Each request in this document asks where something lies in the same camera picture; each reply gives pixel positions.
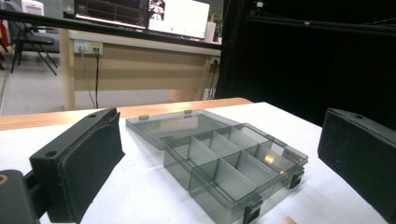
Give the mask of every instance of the power outlet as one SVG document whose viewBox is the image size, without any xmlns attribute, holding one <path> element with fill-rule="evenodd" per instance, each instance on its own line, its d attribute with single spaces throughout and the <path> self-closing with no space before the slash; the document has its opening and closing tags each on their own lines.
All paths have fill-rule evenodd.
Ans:
<svg viewBox="0 0 396 224">
<path fill-rule="evenodd" d="M 220 64 L 220 58 L 213 57 L 210 59 L 211 64 Z"/>
<path fill-rule="evenodd" d="M 99 49 L 99 54 L 103 54 L 103 43 L 88 40 L 74 40 L 74 52 L 80 54 L 96 54 L 95 49 Z"/>
<path fill-rule="evenodd" d="M 91 54 L 96 54 L 95 49 L 99 49 L 99 54 L 103 54 L 103 43 L 100 42 L 91 42 L 90 43 L 90 53 Z"/>
<path fill-rule="evenodd" d="M 85 40 L 74 40 L 74 52 L 88 54 L 90 52 L 90 43 Z"/>
</svg>

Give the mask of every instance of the monitor screen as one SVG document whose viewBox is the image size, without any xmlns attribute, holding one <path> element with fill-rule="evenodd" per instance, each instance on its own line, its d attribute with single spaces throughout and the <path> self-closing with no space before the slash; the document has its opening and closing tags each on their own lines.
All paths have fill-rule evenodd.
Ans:
<svg viewBox="0 0 396 224">
<path fill-rule="evenodd" d="M 205 38 L 209 4 L 192 0 L 148 0 L 152 31 Z"/>
<path fill-rule="evenodd" d="M 145 29 L 147 0 L 75 0 L 75 17 L 118 26 Z"/>
</svg>

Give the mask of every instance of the wooden tabletop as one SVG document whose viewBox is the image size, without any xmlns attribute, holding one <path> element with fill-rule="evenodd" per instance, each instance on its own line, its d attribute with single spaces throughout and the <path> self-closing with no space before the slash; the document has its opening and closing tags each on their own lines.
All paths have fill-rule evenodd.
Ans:
<svg viewBox="0 0 396 224">
<path fill-rule="evenodd" d="M 165 114 L 183 110 L 195 110 L 195 109 L 208 109 L 221 106 L 230 105 L 247 105 L 252 104 L 249 100 L 243 98 L 230 98 L 230 99 L 219 99 L 211 101 L 195 101 L 186 103 L 172 103 L 162 105 L 137 105 L 137 106 L 125 106 L 118 107 L 121 118 L 132 118 L 142 115 L 155 115 Z M 31 114 L 31 115 L 16 115 L 16 116 L 4 116 L 0 117 L 0 131 L 21 129 L 21 128 L 33 128 L 50 126 L 57 124 L 76 123 L 85 116 L 97 111 L 97 109 L 91 110 L 75 110 L 75 111 L 64 111 L 64 112 L 53 112 L 43 114 Z"/>
</svg>

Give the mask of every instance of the black backdrop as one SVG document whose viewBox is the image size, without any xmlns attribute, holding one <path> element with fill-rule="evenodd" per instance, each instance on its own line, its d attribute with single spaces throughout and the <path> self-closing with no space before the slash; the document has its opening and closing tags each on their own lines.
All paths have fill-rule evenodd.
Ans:
<svg viewBox="0 0 396 224">
<path fill-rule="evenodd" d="M 346 23 L 396 17 L 391 10 L 395 7 L 396 2 L 390 1 L 277 0 L 268 1 L 265 10 L 282 16 L 273 17 L 282 22 L 264 17 L 260 22 L 246 17 L 254 9 L 253 1 L 225 1 L 216 97 L 267 102 L 320 126 L 326 109 L 334 107 L 396 129 L 393 28 L 381 33 L 359 25 L 343 28 Z M 312 28 L 283 17 L 337 23 L 331 29 Z"/>
</svg>

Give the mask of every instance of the plastic organizer box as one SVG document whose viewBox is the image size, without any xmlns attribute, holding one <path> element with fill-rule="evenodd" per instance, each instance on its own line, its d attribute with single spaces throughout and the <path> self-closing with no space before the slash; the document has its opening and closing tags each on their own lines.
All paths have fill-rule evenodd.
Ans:
<svg viewBox="0 0 396 224">
<path fill-rule="evenodd" d="M 249 223 L 262 203 L 294 188 L 307 156 L 250 124 L 206 111 L 127 119 L 158 149 L 163 166 L 217 223 Z"/>
</svg>

